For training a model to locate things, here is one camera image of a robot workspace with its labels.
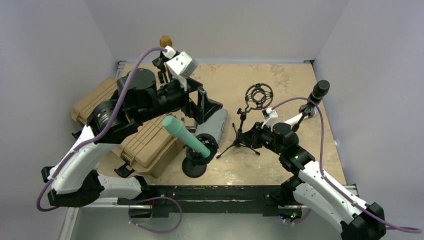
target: microphone holder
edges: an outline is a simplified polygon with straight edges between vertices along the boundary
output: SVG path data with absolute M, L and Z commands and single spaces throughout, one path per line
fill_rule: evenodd
M 203 157 L 200 152 L 196 152 L 191 147 L 184 145 L 186 157 L 182 161 L 182 171 L 190 178 L 202 176 L 206 172 L 208 163 L 214 159 L 218 151 L 218 143 L 212 135 L 201 133 L 196 138 L 209 149 L 210 154 L 207 157 Z
M 252 147 L 246 144 L 249 143 L 249 139 L 245 139 L 246 137 L 243 136 L 243 123 L 246 120 L 247 114 L 251 110 L 266 109 L 272 103 L 273 98 L 274 93 L 272 88 L 265 83 L 253 84 L 247 89 L 246 94 L 244 96 L 244 100 L 247 106 L 244 110 L 242 110 L 241 108 L 237 110 L 237 114 L 240 115 L 240 125 L 238 126 L 238 129 L 236 129 L 236 125 L 234 124 L 234 122 L 232 123 L 232 128 L 235 132 L 235 140 L 223 152 L 217 155 L 216 159 L 219 159 L 226 151 L 228 151 L 228 149 L 232 147 L 247 148 L 252 150 L 256 155 L 261 155 L 260 152 L 254 150 Z

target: black clamp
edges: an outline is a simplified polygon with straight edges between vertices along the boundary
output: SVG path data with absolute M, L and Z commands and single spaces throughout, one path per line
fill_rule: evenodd
M 218 143 L 215 138 L 207 133 L 201 133 L 196 138 L 209 149 L 210 154 L 207 157 L 203 157 L 200 152 L 195 152 L 191 147 L 187 146 L 185 149 L 185 155 L 188 160 L 195 165 L 206 165 L 214 159 L 215 154 L 218 151 Z

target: floor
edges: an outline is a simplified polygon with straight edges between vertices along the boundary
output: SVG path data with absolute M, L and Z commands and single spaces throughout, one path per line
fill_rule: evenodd
M 133 64 L 126 64 L 122 74 L 125 75 L 132 67 Z M 140 67 L 157 72 L 151 64 L 142 64 Z M 271 86 L 274 92 L 271 106 L 274 106 L 289 98 L 307 97 L 317 82 L 310 64 L 200 64 L 192 78 L 203 83 L 210 99 L 223 103 L 228 110 L 218 153 L 235 139 L 232 123 L 236 127 L 240 124 L 237 109 L 246 106 L 244 97 L 248 87 L 256 83 Z M 295 116 L 304 103 L 297 100 L 280 106 L 277 108 L 278 120 L 284 121 Z M 337 181 L 345 184 L 326 111 L 322 104 L 320 107 L 324 114 L 324 168 Z M 243 130 L 248 131 L 255 122 L 263 120 L 261 111 L 251 111 Z M 320 155 L 320 126 L 320 118 L 316 115 L 305 120 L 297 132 L 299 144 L 315 156 L 316 160 Z M 247 148 L 232 148 L 220 159 L 212 160 L 207 165 L 206 173 L 199 178 L 184 175 L 181 165 L 185 152 L 181 151 L 160 178 L 155 179 L 149 175 L 145 178 L 152 185 L 279 185 L 292 176 L 281 166 L 276 154 L 265 148 L 258 151 L 261 152 L 260 156 Z M 114 169 L 122 164 L 116 155 L 110 153 L 101 161 L 98 171 L 104 175 L 116 176 Z

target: gray wall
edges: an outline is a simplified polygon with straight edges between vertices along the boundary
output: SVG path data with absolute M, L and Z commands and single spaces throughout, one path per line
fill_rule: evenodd
M 315 61 L 346 180 L 424 229 L 424 2 L 350 0 Z M 423 239 L 390 232 L 386 239 Z
M 57 239 L 65 209 L 37 211 L 40 170 L 72 146 L 71 106 L 113 65 L 83 0 L 0 1 L 0 239 Z
M 85 0 L 118 60 L 170 35 L 200 62 L 315 59 L 348 0 Z

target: metal bracket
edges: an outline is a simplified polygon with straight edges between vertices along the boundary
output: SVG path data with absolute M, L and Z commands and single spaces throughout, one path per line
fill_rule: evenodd
M 128 61 L 118 61 L 116 66 L 116 78 L 119 79 L 123 75 L 124 67 L 128 64 Z

